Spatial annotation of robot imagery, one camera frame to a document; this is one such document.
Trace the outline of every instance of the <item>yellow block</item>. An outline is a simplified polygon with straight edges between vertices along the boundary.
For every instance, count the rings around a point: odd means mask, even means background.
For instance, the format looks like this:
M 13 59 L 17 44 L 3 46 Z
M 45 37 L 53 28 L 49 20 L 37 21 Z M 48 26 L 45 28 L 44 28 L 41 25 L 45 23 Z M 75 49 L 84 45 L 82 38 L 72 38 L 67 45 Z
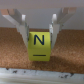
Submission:
M 49 61 L 51 42 L 49 32 L 30 32 L 28 55 L 31 61 Z

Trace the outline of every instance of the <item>gray wall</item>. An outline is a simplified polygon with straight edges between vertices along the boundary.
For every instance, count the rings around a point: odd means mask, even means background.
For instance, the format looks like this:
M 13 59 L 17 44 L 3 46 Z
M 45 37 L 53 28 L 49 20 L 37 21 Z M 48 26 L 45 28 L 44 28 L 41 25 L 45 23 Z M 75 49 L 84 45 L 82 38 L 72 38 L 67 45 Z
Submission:
M 48 29 L 51 23 L 52 14 L 59 14 L 61 8 L 53 9 L 18 9 L 22 14 L 27 15 L 27 23 L 30 28 Z M 12 25 L 0 13 L 0 27 L 11 27 Z M 77 8 L 76 13 L 64 24 L 63 29 L 84 29 L 84 8 Z

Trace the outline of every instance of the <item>yellow cube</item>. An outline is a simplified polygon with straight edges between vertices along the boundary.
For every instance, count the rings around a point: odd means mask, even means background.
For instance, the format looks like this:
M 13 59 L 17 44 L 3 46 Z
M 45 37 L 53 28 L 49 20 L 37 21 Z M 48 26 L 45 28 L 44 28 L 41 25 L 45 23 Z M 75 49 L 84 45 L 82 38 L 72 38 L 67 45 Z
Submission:
M 49 61 L 51 42 L 49 32 L 30 32 L 28 55 L 31 61 Z

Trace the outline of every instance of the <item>cork board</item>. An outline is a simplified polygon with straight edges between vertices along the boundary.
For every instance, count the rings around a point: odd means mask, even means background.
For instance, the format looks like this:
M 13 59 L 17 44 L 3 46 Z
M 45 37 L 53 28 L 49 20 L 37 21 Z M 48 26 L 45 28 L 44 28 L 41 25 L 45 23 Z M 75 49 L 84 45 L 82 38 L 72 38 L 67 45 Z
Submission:
M 0 28 L 0 67 L 84 74 L 84 30 L 60 31 L 50 61 L 35 62 L 29 61 L 27 48 L 16 28 Z

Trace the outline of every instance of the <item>block's front face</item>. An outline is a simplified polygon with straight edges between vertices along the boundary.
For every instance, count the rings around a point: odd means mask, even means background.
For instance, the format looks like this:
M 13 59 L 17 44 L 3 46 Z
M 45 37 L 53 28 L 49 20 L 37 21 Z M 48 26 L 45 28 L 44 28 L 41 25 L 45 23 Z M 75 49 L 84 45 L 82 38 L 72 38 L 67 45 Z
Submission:
M 49 61 L 51 53 L 49 32 L 30 32 L 28 55 L 31 61 Z

